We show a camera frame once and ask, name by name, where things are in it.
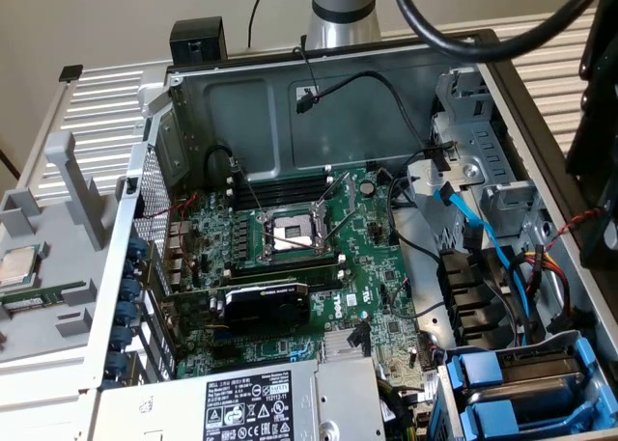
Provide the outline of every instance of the white wall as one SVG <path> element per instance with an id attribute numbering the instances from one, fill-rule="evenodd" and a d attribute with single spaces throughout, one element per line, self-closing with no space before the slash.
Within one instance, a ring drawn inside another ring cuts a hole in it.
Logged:
<path id="1" fill-rule="evenodd" d="M 0 147 L 21 169 L 65 65 L 104 67 L 169 58 L 178 19 L 222 15 L 228 49 L 246 44 L 254 0 L 0 0 Z M 565 0 L 416 0 L 438 23 L 554 10 Z M 255 47 L 290 45 L 307 28 L 311 0 L 263 0 Z M 382 30 L 406 27 L 394 0 L 378 0 Z M 0 169 L 0 190 L 7 182 Z"/>

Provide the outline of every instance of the power supply label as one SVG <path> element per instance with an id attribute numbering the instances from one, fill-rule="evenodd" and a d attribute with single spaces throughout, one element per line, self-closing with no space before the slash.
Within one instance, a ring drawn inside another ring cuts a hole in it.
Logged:
<path id="1" fill-rule="evenodd" d="M 207 383 L 204 441 L 293 439 L 290 371 Z"/>

